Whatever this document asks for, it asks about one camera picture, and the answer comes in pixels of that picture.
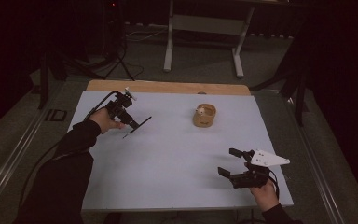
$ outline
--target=hand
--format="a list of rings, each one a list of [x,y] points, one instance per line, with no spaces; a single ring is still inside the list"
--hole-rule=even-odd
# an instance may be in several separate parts
[[[125,126],[125,124],[121,122],[111,120],[109,118],[109,114],[106,108],[101,108],[95,111],[91,116],[89,116],[89,119],[93,120],[100,126],[101,133],[106,133],[107,131],[109,131],[109,129],[114,129],[114,128],[122,129]]]
[[[271,180],[268,180],[267,184],[261,188],[249,188],[249,190],[255,196],[255,201],[262,212],[266,212],[279,204],[274,184]]]

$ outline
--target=white table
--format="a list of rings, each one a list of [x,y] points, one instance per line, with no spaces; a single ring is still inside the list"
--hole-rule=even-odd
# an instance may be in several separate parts
[[[108,91],[84,91],[72,124],[81,121]],[[200,95],[137,92],[127,111],[137,122],[149,120],[135,133],[111,130],[91,149],[94,166],[84,210],[150,211],[233,209],[256,206],[248,189],[234,189],[217,173],[246,171],[244,159],[228,154],[263,149],[274,153],[255,98],[240,95]],[[192,124],[197,105],[212,104],[217,113],[210,128]],[[293,205],[279,166],[281,204]]]

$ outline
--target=sleeve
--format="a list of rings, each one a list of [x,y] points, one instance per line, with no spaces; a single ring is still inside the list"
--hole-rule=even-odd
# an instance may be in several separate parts
[[[85,153],[44,163],[14,223],[83,223],[80,213],[93,163],[88,149],[100,133],[92,120],[74,125],[53,158],[74,151]]]
[[[262,215],[268,224],[302,224],[301,221],[293,221],[280,204],[263,212]]]

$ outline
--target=metal frame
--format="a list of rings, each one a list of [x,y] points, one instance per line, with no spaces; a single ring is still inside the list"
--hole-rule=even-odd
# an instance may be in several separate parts
[[[316,187],[318,188],[321,198],[324,202],[324,207],[326,209],[326,212],[328,216],[330,217],[331,223],[341,223],[344,224],[345,219],[342,216],[341,212],[339,211],[338,205],[336,203],[336,199],[333,195],[332,190],[330,189],[330,186],[326,180],[326,177],[324,176],[324,172],[321,168],[321,165],[319,164],[314,150],[312,149],[310,142],[307,137],[307,133],[304,130],[303,127],[300,127],[297,123],[296,116],[293,113],[295,103],[293,102],[292,98],[282,98],[283,102],[286,105],[286,108],[288,110],[288,114],[290,118],[292,119],[293,123],[297,124],[295,125],[297,128],[297,132],[300,135],[300,138],[302,140],[302,143],[304,144],[304,147],[307,152],[307,161],[310,165],[310,171],[313,175],[313,178],[315,180]]]
[[[232,49],[232,57],[237,77],[243,78],[244,74],[241,64],[240,52],[254,11],[254,7],[251,7],[248,10],[245,21],[177,15],[173,13],[173,0],[171,0],[170,17],[168,20],[168,43],[167,50],[165,53],[164,71],[170,72],[172,67],[173,29],[187,30],[224,35],[238,35],[240,37],[240,41],[237,47]]]
[[[28,146],[34,139],[34,135],[39,129],[40,124],[43,122],[46,114],[48,113],[49,107],[52,105],[54,99],[58,96],[60,90],[62,89],[63,83],[58,82],[55,85],[52,85],[52,91],[50,97],[46,100],[46,106],[42,110],[36,110],[34,118],[28,125],[24,134],[22,135],[19,143],[13,148],[11,154],[8,156],[5,163],[0,168],[0,194],[4,190],[7,182],[13,175],[17,166],[19,165],[23,155],[25,154]]]

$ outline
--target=table leg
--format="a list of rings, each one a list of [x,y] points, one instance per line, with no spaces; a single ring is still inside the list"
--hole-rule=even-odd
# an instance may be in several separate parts
[[[248,31],[254,11],[255,11],[254,7],[251,7],[249,9],[248,14],[246,15],[246,21],[243,23],[242,31],[240,34],[240,42],[238,43],[236,48],[232,49],[232,57],[234,60],[235,70],[236,70],[238,78],[243,78],[243,70],[242,70],[240,52],[241,52],[242,44],[243,44],[243,41],[245,40],[246,33]]]
[[[172,64],[172,32],[173,32],[173,0],[170,2],[170,17],[168,20],[168,44],[167,51],[165,52],[165,62],[164,62],[164,72],[171,72],[171,64]]]

